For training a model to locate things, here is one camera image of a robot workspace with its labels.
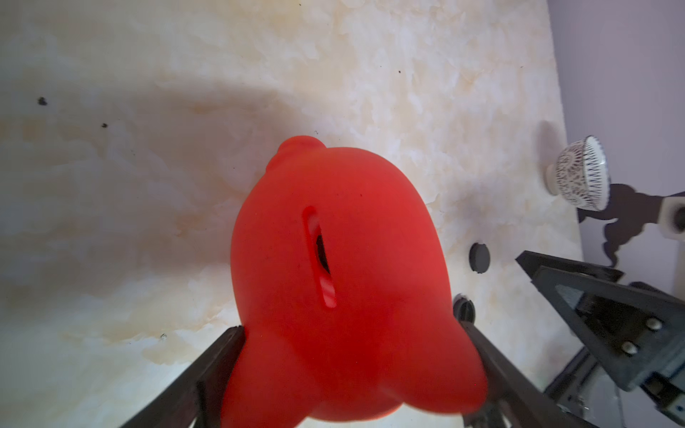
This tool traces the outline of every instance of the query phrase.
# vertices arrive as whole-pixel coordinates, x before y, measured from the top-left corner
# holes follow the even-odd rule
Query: red rubber toy
[[[307,136],[281,144],[238,215],[231,272],[247,341],[224,428],[379,418],[402,403],[470,413],[485,401],[433,222],[380,156]]]

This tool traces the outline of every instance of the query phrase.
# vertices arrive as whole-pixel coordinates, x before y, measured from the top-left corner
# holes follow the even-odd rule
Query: screw
[[[648,329],[650,329],[652,331],[659,331],[659,330],[661,330],[661,327],[664,326],[661,323],[661,321],[659,321],[656,318],[649,318],[648,320],[645,321],[645,325],[647,326]]]
[[[626,340],[622,345],[621,349],[623,349],[623,352],[625,352],[628,355],[635,355],[638,353],[638,347],[635,346],[633,342],[630,342],[629,340]]]

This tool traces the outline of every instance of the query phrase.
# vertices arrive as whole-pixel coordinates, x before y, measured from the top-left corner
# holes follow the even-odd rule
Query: marble surface
[[[299,134],[409,177],[453,293],[536,385],[580,347],[514,262],[582,256],[540,176],[564,135],[545,0],[9,0],[0,426],[116,427],[238,324],[232,226]],[[419,424],[462,422],[349,426]]]

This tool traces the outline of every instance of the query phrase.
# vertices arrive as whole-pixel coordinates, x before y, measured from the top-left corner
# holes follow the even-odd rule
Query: white decorative cup
[[[571,205],[602,211],[609,204],[609,168],[599,140],[589,136],[569,145],[545,173],[547,189]]]

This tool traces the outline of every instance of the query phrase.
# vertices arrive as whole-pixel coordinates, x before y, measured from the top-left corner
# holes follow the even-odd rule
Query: purple wall
[[[548,0],[569,142],[595,135],[612,182],[666,196],[685,190],[685,0]],[[609,264],[603,227],[581,223],[585,260]],[[617,268],[673,292],[678,243],[648,223]],[[641,392],[625,394],[629,428],[676,427]]]

